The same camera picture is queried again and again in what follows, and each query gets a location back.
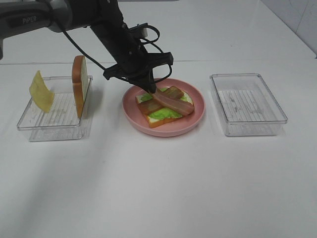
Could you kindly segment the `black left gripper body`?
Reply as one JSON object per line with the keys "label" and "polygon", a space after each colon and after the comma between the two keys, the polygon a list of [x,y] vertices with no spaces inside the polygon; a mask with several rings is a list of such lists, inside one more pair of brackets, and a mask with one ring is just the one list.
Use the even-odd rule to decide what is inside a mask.
{"label": "black left gripper body", "polygon": [[164,53],[155,44],[160,37],[159,30],[148,24],[147,33],[147,38],[136,39],[124,23],[120,27],[103,24],[103,45],[116,61],[115,65],[104,70],[107,80],[116,77],[130,82],[130,77],[157,66],[168,65],[171,68],[172,54]]}

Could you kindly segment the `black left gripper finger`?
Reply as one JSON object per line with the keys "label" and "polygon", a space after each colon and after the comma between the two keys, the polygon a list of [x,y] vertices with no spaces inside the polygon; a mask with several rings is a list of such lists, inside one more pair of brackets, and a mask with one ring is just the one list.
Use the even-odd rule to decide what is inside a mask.
{"label": "black left gripper finger", "polygon": [[157,89],[152,70],[145,71],[135,77],[130,77],[130,84],[138,86],[148,93],[155,93]]}

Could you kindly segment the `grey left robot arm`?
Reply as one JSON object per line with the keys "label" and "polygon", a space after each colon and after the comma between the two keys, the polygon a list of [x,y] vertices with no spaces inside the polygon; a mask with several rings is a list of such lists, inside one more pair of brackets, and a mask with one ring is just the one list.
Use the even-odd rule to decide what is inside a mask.
{"label": "grey left robot arm", "polygon": [[153,69],[173,65],[170,52],[149,53],[145,48],[147,44],[155,45],[155,40],[146,38],[146,30],[158,33],[158,29],[147,23],[129,28],[116,0],[35,0],[0,4],[1,40],[45,27],[62,32],[85,57],[100,65],[67,33],[90,27],[116,61],[104,69],[104,77],[118,78],[146,92],[156,91]]}

